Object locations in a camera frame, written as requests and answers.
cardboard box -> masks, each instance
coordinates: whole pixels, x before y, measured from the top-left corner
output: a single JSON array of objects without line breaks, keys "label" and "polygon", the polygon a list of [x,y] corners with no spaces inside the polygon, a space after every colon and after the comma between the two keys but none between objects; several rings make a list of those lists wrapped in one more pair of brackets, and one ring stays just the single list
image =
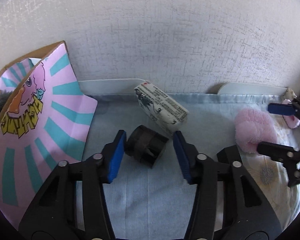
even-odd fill
[{"label": "cardboard box", "polygon": [[137,86],[135,92],[141,108],[168,134],[186,121],[189,111],[149,81]]}]

pink plush toy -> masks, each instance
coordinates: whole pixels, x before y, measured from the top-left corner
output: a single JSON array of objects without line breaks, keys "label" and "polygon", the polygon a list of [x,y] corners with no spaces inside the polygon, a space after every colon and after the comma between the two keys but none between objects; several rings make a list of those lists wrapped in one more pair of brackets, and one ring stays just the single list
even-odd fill
[{"label": "pink plush toy", "polygon": [[244,152],[257,153],[259,142],[277,143],[274,122],[267,112],[244,108],[234,119],[235,140]]},{"label": "pink plush toy", "polygon": [[[282,103],[289,104],[291,101],[289,99],[285,99]],[[283,118],[285,119],[289,128],[294,129],[300,125],[300,120],[296,118],[294,115],[284,115]]]}]

teal sunburst stripe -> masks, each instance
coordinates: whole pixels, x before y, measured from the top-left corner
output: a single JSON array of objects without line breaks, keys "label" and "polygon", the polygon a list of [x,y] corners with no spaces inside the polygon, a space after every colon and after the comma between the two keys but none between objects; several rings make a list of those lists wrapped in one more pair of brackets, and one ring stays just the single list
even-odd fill
[{"label": "teal sunburst stripe", "polygon": [[34,65],[33,65],[33,63],[32,63],[32,61],[31,61],[31,59],[29,59],[29,58],[28,58],[28,62],[29,62],[30,69],[31,69],[31,68],[33,68],[33,67],[34,67]]},{"label": "teal sunburst stripe", "polygon": [[16,186],[14,181],[14,149],[7,148],[2,168],[2,201],[18,206]]},{"label": "teal sunburst stripe", "polygon": [[68,53],[64,54],[51,68],[50,74],[53,76],[58,73],[61,69],[70,64]]},{"label": "teal sunburst stripe", "polygon": [[21,82],[21,78],[18,76],[17,72],[16,72],[12,67],[10,67],[9,70],[10,70],[10,72],[12,73],[12,75],[14,75],[14,77],[15,77],[19,82]]},{"label": "teal sunburst stripe", "polygon": [[4,84],[6,85],[6,87],[13,87],[16,88],[18,85],[11,79],[9,78],[5,78],[5,77],[1,77]]},{"label": "teal sunburst stripe", "polygon": [[17,63],[17,66],[20,69],[21,74],[23,75],[23,77],[25,77],[27,75],[27,72],[25,70],[25,66],[21,62]]},{"label": "teal sunburst stripe", "polygon": [[66,118],[70,119],[72,122],[90,125],[93,118],[93,113],[91,114],[81,114],[77,113],[63,105],[60,105],[54,101],[51,102],[51,107],[57,110],[59,113],[63,114]]},{"label": "teal sunburst stripe", "polygon": [[83,95],[77,81],[58,85],[52,88],[54,95]]},{"label": "teal sunburst stripe", "polygon": [[37,139],[34,140],[34,143],[36,144],[37,148],[39,149],[42,157],[44,158],[44,160],[46,161],[46,163],[48,164],[48,166],[50,167],[51,170],[53,170],[55,168],[55,166],[57,166],[56,161],[52,158],[50,152],[46,149],[46,147],[43,145],[42,141],[39,139],[39,137]]},{"label": "teal sunburst stripe", "polygon": [[27,162],[27,167],[28,167],[28,172],[29,172],[29,177],[31,180],[32,188],[33,188],[34,192],[37,193],[38,190],[40,189],[41,185],[43,184],[43,181],[39,174],[37,164],[34,161],[30,145],[25,147],[25,155],[26,155],[26,162]]},{"label": "teal sunburst stripe", "polygon": [[63,131],[53,120],[48,117],[46,125],[44,126],[46,132],[50,135],[52,140],[69,156],[81,161],[85,142],[79,141],[69,136]]}]

cartoon character illustration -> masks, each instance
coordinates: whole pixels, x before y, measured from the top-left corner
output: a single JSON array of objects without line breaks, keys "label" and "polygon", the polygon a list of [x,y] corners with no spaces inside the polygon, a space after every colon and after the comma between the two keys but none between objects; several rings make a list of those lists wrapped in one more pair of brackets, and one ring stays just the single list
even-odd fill
[{"label": "cartoon character illustration", "polygon": [[31,73],[28,80],[20,88],[18,94],[13,98],[8,112],[19,113],[19,105],[25,105],[26,103],[31,103],[35,96],[37,99],[41,100],[45,92],[45,72],[43,68],[43,62],[35,68]]}]

black tape roll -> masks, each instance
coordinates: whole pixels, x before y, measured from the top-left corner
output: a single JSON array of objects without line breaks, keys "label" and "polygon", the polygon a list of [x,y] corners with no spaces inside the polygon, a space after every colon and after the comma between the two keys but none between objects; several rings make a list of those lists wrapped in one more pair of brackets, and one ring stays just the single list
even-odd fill
[{"label": "black tape roll", "polygon": [[165,136],[140,125],[130,135],[124,150],[138,162],[152,167],[164,151],[168,140]]}]

